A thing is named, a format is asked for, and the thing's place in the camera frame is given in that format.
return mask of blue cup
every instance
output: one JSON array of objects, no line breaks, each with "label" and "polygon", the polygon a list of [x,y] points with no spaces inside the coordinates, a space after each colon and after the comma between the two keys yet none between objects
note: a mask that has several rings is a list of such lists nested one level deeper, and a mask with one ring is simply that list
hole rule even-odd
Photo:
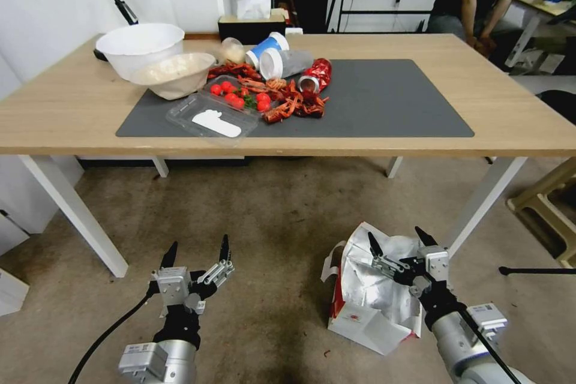
[{"label": "blue cup", "polygon": [[278,51],[288,51],[290,46],[284,35],[278,32],[270,33],[270,36],[246,53],[246,59],[254,65],[256,70],[260,68],[260,56],[269,48],[274,48]]}]

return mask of desk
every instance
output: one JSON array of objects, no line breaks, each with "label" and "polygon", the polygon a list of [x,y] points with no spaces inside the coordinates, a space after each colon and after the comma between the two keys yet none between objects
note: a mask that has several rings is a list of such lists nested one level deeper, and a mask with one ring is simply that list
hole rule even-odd
[{"label": "desk", "polygon": [[[499,158],[439,238],[456,252],[528,156],[575,156],[576,127],[453,35],[294,35],[293,49],[332,59],[412,59],[475,132],[470,138],[118,138],[143,88],[97,61],[89,41],[0,102],[0,154],[20,157],[116,276],[128,268],[49,155],[447,156]],[[215,41],[185,41],[210,50]]]},{"label": "desk", "polygon": [[[526,25],[522,35],[516,42],[516,45],[512,49],[512,52],[506,59],[506,66],[513,67],[518,58],[524,51],[526,44],[529,42],[530,38],[536,31],[536,28],[540,25],[542,20],[550,19],[556,17],[568,10],[572,5],[571,1],[561,1],[559,3],[544,3],[541,0],[512,0],[512,2],[523,9],[527,10],[531,14],[530,21]],[[571,25],[576,26],[575,21],[569,22]]]}]

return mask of gray mat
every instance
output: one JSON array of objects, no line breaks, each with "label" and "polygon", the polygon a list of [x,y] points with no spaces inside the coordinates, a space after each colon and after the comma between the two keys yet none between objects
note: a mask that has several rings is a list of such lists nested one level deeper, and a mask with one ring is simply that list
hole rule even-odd
[{"label": "gray mat", "polygon": [[[263,121],[257,137],[472,137],[474,132],[412,60],[333,60],[330,97],[323,118],[292,116]],[[130,112],[119,137],[187,137],[166,120],[181,100],[166,101],[147,90]]]}]

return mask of white bowl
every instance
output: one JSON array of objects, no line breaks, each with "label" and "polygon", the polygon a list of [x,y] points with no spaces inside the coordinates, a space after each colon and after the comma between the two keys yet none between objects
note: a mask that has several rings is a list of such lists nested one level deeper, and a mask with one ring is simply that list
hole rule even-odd
[{"label": "white bowl", "polygon": [[115,29],[96,42],[116,73],[129,80],[132,73],[184,50],[184,30],[172,24],[151,23]]},{"label": "white bowl", "polygon": [[178,99],[203,87],[215,62],[207,53],[178,54],[137,70],[130,82],[148,86],[164,99]]}]

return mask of black box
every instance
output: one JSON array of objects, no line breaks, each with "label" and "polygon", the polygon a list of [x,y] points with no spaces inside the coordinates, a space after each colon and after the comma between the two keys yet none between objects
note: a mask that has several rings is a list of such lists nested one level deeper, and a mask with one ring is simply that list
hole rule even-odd
[{"label": "black box", "polygon": [[244,45],[257,45],[273,31],[286,33],[283,15],[271,14],[268,20],[239,20],[234,15],[225,15],[218,20],[220,40],[233,37]]}]

